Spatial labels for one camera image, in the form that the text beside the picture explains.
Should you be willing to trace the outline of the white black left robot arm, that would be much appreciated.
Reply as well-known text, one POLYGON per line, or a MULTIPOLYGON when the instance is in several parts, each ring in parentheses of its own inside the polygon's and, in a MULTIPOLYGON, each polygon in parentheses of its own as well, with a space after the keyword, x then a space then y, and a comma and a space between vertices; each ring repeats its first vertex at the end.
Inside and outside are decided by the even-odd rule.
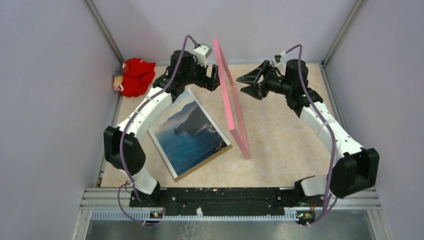
POLYGON ((141 104, 117 126, 108 126, 103 132, 104 157, 114 168, 124 172, 136 197, 149 207, 160 202, 159 182, 145 166, 146 154, 140 144, 149 128, 160 114, 185 91, 188 85, 197 85, 214 91, 219 85, 218 66, 212 66, 207 75, 208 57, 212 50, 206 45, 196 47, 193 52, 176 50, 171 55, 165 72, 155 77, 155 65, 141 58, 131 58, 114 76, 120 92, 129 90, 130 83, 137 83, 144 96, 141 104))

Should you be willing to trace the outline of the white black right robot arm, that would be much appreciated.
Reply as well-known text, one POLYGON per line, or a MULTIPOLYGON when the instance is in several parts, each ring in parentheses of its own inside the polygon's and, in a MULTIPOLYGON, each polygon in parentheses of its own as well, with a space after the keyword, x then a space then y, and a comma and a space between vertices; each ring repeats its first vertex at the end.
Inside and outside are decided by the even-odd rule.
POLYGON ((293 200, 307 206, 317 195, 345 198, 376 184, 380 155, 365 148, 332 116, 323 98, 308 86, 309 69, 303 60, 286 62, 282 74, 277 65, 264 60, 254 70, 238 77, 246 84, 241 92, 262 100, 268 93, 281 94, 288 107, 304 121, 330 153, 329 172, 298 180, 293 200))

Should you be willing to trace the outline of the seascape photo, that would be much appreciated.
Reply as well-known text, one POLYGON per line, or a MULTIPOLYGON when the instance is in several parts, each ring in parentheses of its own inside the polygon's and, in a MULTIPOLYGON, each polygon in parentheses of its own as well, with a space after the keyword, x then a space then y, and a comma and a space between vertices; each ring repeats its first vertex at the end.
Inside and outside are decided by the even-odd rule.
POLYGON ((176 182, 232 147, 190 89, 159 115, 148 132, 176 182))

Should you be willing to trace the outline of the pink wooden picture frame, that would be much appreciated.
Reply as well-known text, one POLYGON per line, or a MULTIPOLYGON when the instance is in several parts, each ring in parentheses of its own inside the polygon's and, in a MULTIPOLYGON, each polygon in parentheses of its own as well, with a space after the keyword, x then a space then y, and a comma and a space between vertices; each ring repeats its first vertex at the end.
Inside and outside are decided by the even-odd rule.
POLYGON ((221 85, 222 100, 225 109, 226 122, 228 130, 235 143, 241 151, 244 159, 251 159, 247 132, 244 124, 244 118, 240 100, 237 94, 237 88, 229 65, 225 59, 218 38, 213 39, 213 50, 215 60, 218 66, 218 77, 221 85))

